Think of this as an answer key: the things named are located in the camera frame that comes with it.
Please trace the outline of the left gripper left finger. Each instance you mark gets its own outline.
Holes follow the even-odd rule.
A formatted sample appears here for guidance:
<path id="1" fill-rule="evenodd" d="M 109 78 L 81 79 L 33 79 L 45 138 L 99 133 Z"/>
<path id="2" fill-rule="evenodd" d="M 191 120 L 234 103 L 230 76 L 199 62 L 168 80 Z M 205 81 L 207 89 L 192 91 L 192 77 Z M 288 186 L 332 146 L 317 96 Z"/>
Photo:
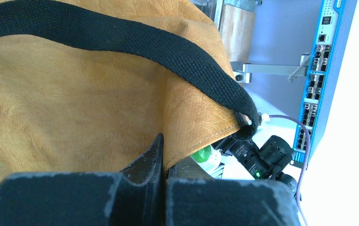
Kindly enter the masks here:
<path id="1" fill-rule="evenodd" d="M 16 173 L 0 183 L 0 226 L 157 226 L 162 223 L 158 134 L 120 172 Z"/>

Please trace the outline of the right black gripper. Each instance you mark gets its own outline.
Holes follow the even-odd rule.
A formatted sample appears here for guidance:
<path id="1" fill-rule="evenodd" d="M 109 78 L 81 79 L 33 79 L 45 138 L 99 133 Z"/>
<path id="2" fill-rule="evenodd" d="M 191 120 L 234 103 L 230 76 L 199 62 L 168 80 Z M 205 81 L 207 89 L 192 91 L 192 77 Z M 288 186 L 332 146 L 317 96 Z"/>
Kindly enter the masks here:
<path id="1" fill-rule="evenodd" d="M 242 141 L 232 135 L 214 142 L 212 148 L 235 157 L 255 179 L 275 180 L 295 155 L 295 150 L 284 139 L 275 135 L 261 148 L 252 139 Z"/>

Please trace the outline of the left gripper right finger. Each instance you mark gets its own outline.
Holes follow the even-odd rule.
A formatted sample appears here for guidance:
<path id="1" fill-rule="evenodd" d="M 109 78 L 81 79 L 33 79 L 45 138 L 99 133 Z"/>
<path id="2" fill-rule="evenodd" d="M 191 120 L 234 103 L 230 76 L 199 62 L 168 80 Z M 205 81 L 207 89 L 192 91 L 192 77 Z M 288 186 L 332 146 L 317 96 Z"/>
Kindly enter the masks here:
<path id="1" fill-rule="evenodd" d="M 167 226 L 299 226 L 290 188 L 281 182 L 168 176 Z"/>

